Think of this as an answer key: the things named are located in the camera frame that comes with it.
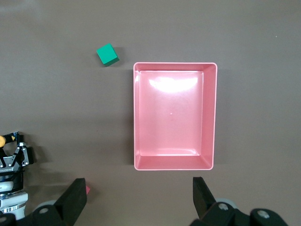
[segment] screw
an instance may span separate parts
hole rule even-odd
[[[7,220],[7,217],[3,216],[3,217],[0,217],[0,223],[3,223]]]
[[[40,214],[43,214],[43,213],[46,213],[46,212],[48,212],[48,208],[42,208],[42,209],[39,211]]]
[[[264,218],[264,219],[268,219],[269,218],[269,214],[266,211],[264,211],[264,210],[257,211],[257,214],[259,216],[261,216],[262,218]]]
[[[228,206],[225,204],[225,203],[220,203],[218,204],[218,207],[221,209],[221,210],[228,210]]]

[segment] pink tray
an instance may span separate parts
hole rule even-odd
[[[134,166],[211,170],[217,65],[134,65]]]

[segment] green cube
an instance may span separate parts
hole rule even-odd
[[[113,63],[119,61],[119,58],[113,48],[113,46],[108,43],[105,46],[99,48],[97,51],[99,58],[105,66],[110,66]]]

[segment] pink rectangular container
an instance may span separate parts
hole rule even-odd
[[[217,65],[134,65],[134,166],[211,170]]]

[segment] yellow circular knob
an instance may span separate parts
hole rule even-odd
[[[3,136],[0,136],[0,147],[3,147],[5,145],[5,138]]]

